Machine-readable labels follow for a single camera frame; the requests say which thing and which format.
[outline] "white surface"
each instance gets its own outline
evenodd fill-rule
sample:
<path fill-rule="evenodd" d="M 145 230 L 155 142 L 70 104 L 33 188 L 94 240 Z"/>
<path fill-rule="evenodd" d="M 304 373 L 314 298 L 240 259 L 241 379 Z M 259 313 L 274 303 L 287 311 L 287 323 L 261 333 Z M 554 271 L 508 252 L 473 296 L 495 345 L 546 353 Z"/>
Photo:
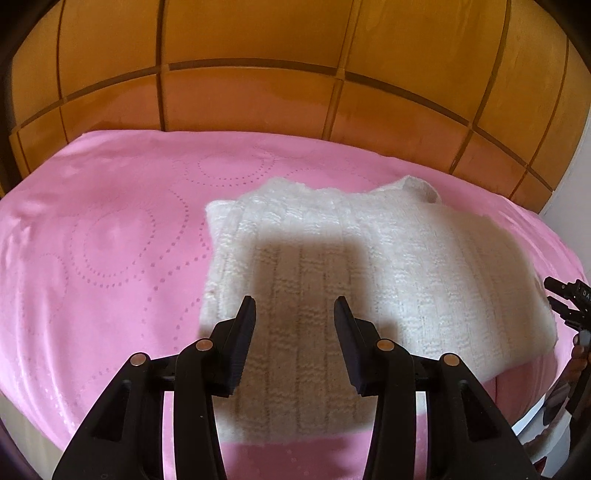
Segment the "white surface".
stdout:
<path fill-rule="evenodd" d="M 544 222 L 579 256 L 587 278 L 591 277 L 590 125 L 591 113 L 569 169 L 540 213 Z"/>
<path fill-rule="evenodd" d="M 542 475 L 552 478 L 566 462 L 569 457 L 569 450 L 570 429 L 566 429 L 554 449 L 548 454 Z"/>
<path fill-rule="evenodd" d="M 18 449 L 43 480 L 51 480 L 61 451 L 0 392 L 0 419 Z"/>
<path fill-rule="evenodd" d="M 569 429 L 571 415 L 563 404 L 556 418 L 544 427 L 544 409 L 540 409 L 518 438 L 532 463 L 550 455 L 562 436 Z"/>
<path fill-rule="evenodd" d="M 546 396 L 544 395 L 537 404 L 535 404 L 533 407 L 530 408 L 529 412 L 526 413 L 525 415 L 523 415 L 523 418 L 521 420 L 518 420 L 514 425 L 513 425 L 513 432 L 516 435 L 519 435 L 523 429 L 525 427 L 527 427 L 527 424 L 535 417 L 535 414 L 539 412 L 539 410 L 542 408 L 542 405 L 544 404 L 544 400 L 546 400 Z"/>
<path fill-rule="evenodd" d="M 511 234 L 443 205 L 423 180 L 347 194 L 272 179 L 210 203 L 207 223 L 215 254 L 200 336 L 244 295 L 257 299 L 242 384 L 214 400 L 221 441 L 371 426 L 373 403 L 351 388 L 332 327 L 340 294 L 382 337 L 428 358 L 455 352 L 481 381 L 554 345 L 544 289 Z"/>

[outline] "wooden headboard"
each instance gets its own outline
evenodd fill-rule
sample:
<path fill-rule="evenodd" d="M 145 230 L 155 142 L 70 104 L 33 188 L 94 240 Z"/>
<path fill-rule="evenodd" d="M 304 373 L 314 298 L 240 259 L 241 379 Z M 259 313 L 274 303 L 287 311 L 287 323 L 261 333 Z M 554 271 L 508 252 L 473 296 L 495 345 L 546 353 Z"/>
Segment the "wooden headboard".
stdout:
<path fill-rule="evenodd" d="M 23 177 L 94 129 L 262 131 L 427 165 L 537 212 L 591 102 L 534 0 L 60 0 L 9 82 Z"/>

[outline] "pink bedsheet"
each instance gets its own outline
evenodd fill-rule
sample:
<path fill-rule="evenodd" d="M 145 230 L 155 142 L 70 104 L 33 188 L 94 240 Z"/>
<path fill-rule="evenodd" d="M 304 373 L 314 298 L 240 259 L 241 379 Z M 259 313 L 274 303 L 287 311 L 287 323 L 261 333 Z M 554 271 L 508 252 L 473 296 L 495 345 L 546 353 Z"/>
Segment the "pink bedsheet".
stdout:
<path fill-rule="evenodd" d="M 1 390 L 65 448 L 130 354 L 171 355 L 196 339 L 212 254 L 208 202 L 236 198 L 274 176 L 360 192 L 408 174 L 429 181 L 448 205 L 511 231 L 540 276 L 583 278 L 579 260 L 537 215 L 396 158 L 269 134 L 93 132 L 0 202 Z M 535 404 L 570 356 L 573 332 L 557 324 L 554 353 L 487 385 L 510 422 Z M 424 423 L 417 435 L 421 464 Z M 164 431 L 170 479 L 170 405 Z M 370 436 L 222 449 L 230 480 L 357 479 Z"/>

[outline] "wooden wall panel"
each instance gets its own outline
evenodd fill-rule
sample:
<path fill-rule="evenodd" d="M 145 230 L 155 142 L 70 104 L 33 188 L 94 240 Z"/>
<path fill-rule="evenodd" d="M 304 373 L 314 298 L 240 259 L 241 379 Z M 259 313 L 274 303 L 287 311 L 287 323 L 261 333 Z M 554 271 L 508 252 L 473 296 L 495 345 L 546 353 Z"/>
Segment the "wooden wall panel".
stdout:
<path fill-rule="evenodd" d="M 61 107 L 69 142 L 92 130 L 160 129 L 156 75 L 117 83 Z"/>
<path fill-rule="evenodd" d="M 291 60 L 336 67 L 352 0 L 168 0 L 163 61 Z"/>
<path fill-rule="evenodd" d="M 18 136 L 31 172 L 68 144 L 59 108 L 33 120 L 19 131 Z"/>
<path fill-rule="evenodd" d="M 216 67 L 163 75 L 166 130 L 239 130 L 320 138 L 333 79 L 283 69 Z"/>
<path fill-rule="evenodd" d="M 447 172 L 466 133 L 423 105 L 345 82 L 330 139 Z"/>
<path fill-rule="evenodd" d="M 551 195 L 552 191 L 547 189 L 542 182 L 531 173 L 526 173 L 511 200 L 523 208 L 539 213 L 546 202 L 550 200 Z"/>
<path fill-rule="evenodd" d="M 156 65 L 159 0 L 67 0 L 61 21 L 62 94 Z"/>
<path fill-rule="evenodd" d="M 504 197 L 511 195 L 525 167 L 500 148 L 473 134 L 453 174 Z"/>
<path fill-rule="evenodd" d="M 10 146 L 12 148 L 14 160 L 17 162 L 18 171 L 20 172 L 22 178 L 26 178 L 30 174 L 29 165 L 27 165 L 25 155 L 22 152 L 21 141 L 18 138 L 18 133 L 13 133 L 10 135 L 10 137 L 8 137 L 8 139 L 10 140 Z"/>
<path fill-rule="evenodd" d="M 505 0 L 364 0 L 347 70 L 471 120 L 499 48 Z"/>
<path fill-rule="evenodd" d="M 12 60 L 12 104 L 17 124 L 60 99 L 57 29 L 61 1 L 39 20 Z"/>
<path fill-rule="evenodd" d="M 532 159 L 558 98 L 567 39 L 542 7 L 512 0 L 503 59 L 479 127 Z"/>
<path fill-rule="evenodd" d="M 531 167 L 556 188 L 579 144 L 591 104 L 591 73 L 570 44 L 562 94 L 544 142 Z"/>

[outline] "folded fabric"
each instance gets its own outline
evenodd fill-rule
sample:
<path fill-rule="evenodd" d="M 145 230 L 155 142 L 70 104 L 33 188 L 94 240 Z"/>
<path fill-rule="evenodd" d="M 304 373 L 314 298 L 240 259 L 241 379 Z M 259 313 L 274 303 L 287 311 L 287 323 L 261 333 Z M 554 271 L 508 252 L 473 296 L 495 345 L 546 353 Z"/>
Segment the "folded fabric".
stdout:
<path fill-rule="evenodd" d="M 200 334 L 244 295 L 257 309 L 242 382 L 214 400 L 223 442 L 371 428 L 375 399 L 355 393 L 336 337 L 340 295 L 382 337 L 430 358 L 455 352 L 482 382 L 556 342 L 543 285 L 512 236 L 443 205 L 423 180 L 347 194 L 271 179 L 210 203 L 207 221 L 215 253 Z"/>

